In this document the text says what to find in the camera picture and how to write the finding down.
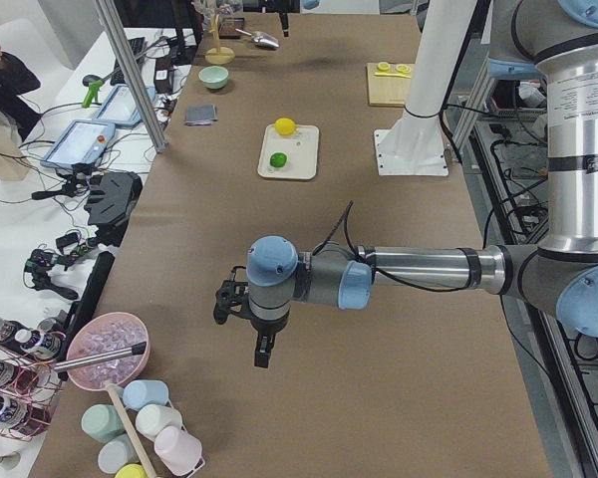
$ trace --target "metal scoop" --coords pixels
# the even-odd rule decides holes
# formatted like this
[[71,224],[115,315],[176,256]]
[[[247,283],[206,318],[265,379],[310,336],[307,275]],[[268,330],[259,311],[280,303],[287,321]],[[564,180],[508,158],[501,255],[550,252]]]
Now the metal scoop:
[[265,48],[267,50],[277,50],[279,48],[279,40],[272,35],[264,32],[250,33],[245,30],[239,30],[238,28],[235,28],[235,30],[243,35],[248,35],[256,47]]

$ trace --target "pink cup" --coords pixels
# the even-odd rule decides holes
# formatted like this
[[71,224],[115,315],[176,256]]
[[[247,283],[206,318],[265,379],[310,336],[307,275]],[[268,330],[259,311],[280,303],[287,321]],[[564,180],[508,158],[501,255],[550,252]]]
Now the pink cup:
[[201,442],[176,426],[167,426],[157,435],[154,450],[175,476],[192,474],[204,464]]

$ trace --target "mint green cup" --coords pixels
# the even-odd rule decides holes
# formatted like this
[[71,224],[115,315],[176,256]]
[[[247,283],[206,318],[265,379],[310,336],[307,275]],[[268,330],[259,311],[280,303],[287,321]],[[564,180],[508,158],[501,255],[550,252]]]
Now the mint green cup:
[[82,430],[100,443],[108,443],[125,432],[112,405],[93,405],[82,415]]

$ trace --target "brown table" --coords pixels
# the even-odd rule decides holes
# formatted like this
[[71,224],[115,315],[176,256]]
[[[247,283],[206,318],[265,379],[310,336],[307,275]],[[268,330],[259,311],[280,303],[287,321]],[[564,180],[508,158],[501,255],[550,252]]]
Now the brown table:
[[[246,28],[280,33],[274,15]],[[203,444],[202,478],[548,476],[497,297],[377,287],[364,311],[293,304],[270,369],[252,364],[247,322],[214,323],[214,292],[252,242],[278,234],[312,249],[350,199],[357,243],[479,244],[459,166],[447,178],[377,174],[373,131],[401,112],[368,106],[364,68],[413,63],[416,22],[293,15],[290,32],[277,52],[226,41],[237,59],[217,93],[193,69],[99,313],[147,324],[142,377],[168,384]],[[182,125],[186,106],[206,103],[217,124]],[[281,116],[321,131],[311,181],[257,175],[265,127]],[[96,402],[107,396],[67,387],[32,478],[102,476],[101,445],[80,430]]]

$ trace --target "green handle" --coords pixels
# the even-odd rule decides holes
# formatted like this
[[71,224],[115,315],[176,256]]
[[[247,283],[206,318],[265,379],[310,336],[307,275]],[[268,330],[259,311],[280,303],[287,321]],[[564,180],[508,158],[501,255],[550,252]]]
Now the green handle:
[[98,102],[98,92],[103,84],[104,82],[102,80],[89,83],[89,91],[82,101],[82,108],[88,108],[93,100],[95,100],[96,103]]

